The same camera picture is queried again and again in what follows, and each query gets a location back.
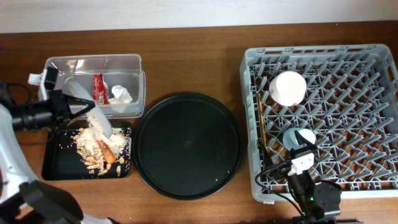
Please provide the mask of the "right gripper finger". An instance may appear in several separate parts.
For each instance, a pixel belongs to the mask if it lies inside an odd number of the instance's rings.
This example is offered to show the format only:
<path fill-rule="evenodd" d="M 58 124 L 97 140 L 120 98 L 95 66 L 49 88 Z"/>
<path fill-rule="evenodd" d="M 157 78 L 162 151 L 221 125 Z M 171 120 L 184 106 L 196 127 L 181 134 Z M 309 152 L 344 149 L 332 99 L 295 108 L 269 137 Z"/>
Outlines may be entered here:
<path fill-rule="evenodd" d="M 312 131 L 305 131 L 304 134 L 294 131 L 294 134 L 298 143 L 298 146 L 294 148 L 294 152 L 313 152 L 317 150 L 316 137 Z"/>
<path fill-rule="evenodd" d="M 263 142 L 260 142 L 260 149 L 262 151 L 263 154 L 263 160 L 264 160 L 264 169 L 270 169 L 271 167 L 274 166 L 274 163 L 264 145 Z"/>

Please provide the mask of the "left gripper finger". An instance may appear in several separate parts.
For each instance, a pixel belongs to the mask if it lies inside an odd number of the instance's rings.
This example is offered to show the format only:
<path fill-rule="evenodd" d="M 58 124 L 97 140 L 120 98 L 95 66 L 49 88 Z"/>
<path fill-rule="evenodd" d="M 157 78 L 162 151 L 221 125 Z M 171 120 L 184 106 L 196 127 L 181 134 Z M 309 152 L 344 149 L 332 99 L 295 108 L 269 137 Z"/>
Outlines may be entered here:
<path fill-rule="evenodd" d="M 95 102 L 92 100 L 86 100 L 83 98 L 77 98 L 75 96 L 64 95 L 68 106 L 87 106 L 90 108 L 95 107 Z"/>
<path fill-rule="evenodd" d="M 68 115 L 68 119 L 67 122 L 68 123 L 73 123 L 76 120 L 78 120 L 80 117 L 82 117 L 83 115 L 87 114 L 88 112 L 90 112 L 95 106 L 85 106 L 83 108 L 80 108 L 78 111 L 73 112 L 73 106 L 70 106 L 70 112 Z"/>

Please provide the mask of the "grey plate with food scraps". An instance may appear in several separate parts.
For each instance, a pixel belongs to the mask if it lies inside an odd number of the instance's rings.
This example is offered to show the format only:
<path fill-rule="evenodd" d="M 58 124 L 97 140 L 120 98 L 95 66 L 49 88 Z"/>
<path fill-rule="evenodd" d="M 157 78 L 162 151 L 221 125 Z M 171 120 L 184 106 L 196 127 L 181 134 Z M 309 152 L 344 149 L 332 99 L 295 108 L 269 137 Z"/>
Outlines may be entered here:
<path fill-rule="evenodd" d="M 109 139 L 113 134 L 113 128 L 93 97 L 76 81 L 68 81 L 67 86 L 73 96 L 94 102 L 94 108 L 87 113 L 89 127 L 93 128 L 98 136 L 101 134 Z"/>

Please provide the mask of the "light blue cup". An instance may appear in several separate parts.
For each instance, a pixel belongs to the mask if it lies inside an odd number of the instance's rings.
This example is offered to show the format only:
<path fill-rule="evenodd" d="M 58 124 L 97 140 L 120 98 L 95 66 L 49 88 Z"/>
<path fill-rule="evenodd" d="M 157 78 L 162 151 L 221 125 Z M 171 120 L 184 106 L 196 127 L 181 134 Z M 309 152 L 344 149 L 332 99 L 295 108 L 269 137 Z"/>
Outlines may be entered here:
<path fill-rule="evenodd" d="M 284 147 L 290 151 L 291 149 L 299 146 L 299 142 L 297 141 L 297 138 L 295 137 L 295 132 L 298 132 L 300 135 L 302 135 L 306 140 L 310 141 L 312 144 L 315 144 L 316 142 L 316 135 L 314 132 L 312 132 L 310 129 L 305 129 L 305 128 L 290 128 L 285 131 L 283 138 L 282 138 L 282 143 Z"/>

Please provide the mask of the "red snack wrapper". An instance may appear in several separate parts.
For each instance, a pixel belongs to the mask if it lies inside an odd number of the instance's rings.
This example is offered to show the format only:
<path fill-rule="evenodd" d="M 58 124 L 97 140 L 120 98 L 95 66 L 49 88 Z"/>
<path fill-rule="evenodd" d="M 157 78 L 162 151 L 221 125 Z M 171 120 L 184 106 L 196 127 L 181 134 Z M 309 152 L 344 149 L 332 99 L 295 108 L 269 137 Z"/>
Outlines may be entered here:
<path fill-rule="evenodd" d="M 108 105 L 108 86 L 104 81 L 103 74 L 93 75 L 93 99 L 99 105 Z"/>

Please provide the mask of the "white tissue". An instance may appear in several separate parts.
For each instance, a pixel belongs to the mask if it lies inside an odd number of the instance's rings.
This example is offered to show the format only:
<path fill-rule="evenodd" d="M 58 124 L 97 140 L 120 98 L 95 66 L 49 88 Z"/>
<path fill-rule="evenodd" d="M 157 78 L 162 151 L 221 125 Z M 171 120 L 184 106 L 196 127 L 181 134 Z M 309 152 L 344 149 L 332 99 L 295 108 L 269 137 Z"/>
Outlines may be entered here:
<path fill-rule="evenodd" d="M 109 104 L 115 105 L 115 104 L 128 104 L 132 101 L 132 97 L 130 96 L 128 90 L 121 86 L 121 85 L 115 85 L 111 89 L 111 93 L 113 94 L 113 98 L 110 98 Z"/>

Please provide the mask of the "wooden chopstick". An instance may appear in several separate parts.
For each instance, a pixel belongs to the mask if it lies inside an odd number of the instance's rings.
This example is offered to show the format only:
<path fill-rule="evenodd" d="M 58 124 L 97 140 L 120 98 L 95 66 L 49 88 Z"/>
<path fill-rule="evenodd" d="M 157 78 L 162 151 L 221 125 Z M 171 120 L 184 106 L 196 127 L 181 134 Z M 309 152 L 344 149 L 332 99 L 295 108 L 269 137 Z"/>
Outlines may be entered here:
<path fill-rule="evenodd" d="M 266 138 L 266 130 L 265 130 L 265 123 L 264 123 L 264 115 L 263 115 L 263 106 L 262 106 L 262 95 L 261 92 L 257 93 L 257 100 L 258 100 L 258 111 L 259 111 L 259 118 L 261 124 L 261 135 L 262 135 L 262 143 L 264 147 L 267 146 L 267 138 Z"/>

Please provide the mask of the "orange carrot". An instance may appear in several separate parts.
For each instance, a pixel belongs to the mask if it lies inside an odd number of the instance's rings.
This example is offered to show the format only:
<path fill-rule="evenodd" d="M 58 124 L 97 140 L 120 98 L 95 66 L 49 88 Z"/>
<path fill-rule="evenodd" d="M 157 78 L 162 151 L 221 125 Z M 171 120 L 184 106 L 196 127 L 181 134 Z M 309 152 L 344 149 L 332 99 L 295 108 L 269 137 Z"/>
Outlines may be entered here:
<path fill-rule="evenodd" d="M 116 162 L 116 156 L 114 155 L 113 151 L 110 147 L 103 141 L 103 140 L 96 140 L 97 145 L 99 146 L 105 161 L 108 164 L 113 164 Z"/>

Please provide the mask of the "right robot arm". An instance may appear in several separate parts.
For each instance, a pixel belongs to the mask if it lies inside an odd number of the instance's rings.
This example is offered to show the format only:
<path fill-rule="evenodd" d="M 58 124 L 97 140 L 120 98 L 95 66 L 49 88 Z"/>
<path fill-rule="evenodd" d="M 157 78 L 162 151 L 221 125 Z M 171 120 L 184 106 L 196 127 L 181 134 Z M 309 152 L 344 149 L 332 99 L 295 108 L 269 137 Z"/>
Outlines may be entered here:
<path fill-rule="evenodd" d="M 315 163 L 315 135 L 309 129 L 290 128 L 283 136 L 290 157 L 279 165 L 272 163 L 265 145 L 260 144 L 264 155 L 264 168 L 254 178 L 261 189 L 281 197 L 291 203 L 299 212 L 292 223 L 336 223 L 341 214 L 341 186 L 328 180 L 314 181 L 309 169 Z M 292 199 L 277 193 L 260 183 L 261 177 L 269 175 L 274 180 L 284 178 Z"/>

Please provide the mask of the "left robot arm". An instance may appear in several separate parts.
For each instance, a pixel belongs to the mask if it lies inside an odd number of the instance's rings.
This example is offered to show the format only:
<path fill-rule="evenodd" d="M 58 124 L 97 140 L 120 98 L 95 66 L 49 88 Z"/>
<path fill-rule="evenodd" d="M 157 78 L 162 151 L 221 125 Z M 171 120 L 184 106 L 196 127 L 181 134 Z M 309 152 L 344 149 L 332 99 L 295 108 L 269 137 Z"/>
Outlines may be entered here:
<path fill-rule="evenodd" d="M 73 83 L 73 95 L 66 95 L 55 90 L 57 77 L 56 68 L 45 68 L 38 76 L 44 100 L 23 105 L 17 105 L 10 86 L 1 83 L 1 223 L 113 224 L 112 218 L 83 213 L 70 193 L 40 181 L 17 141 L 18 131 L 53 131 L 90 111 L 99 119 L 103 135 L 111 137 L 109 121 L 86 90 Z"/>

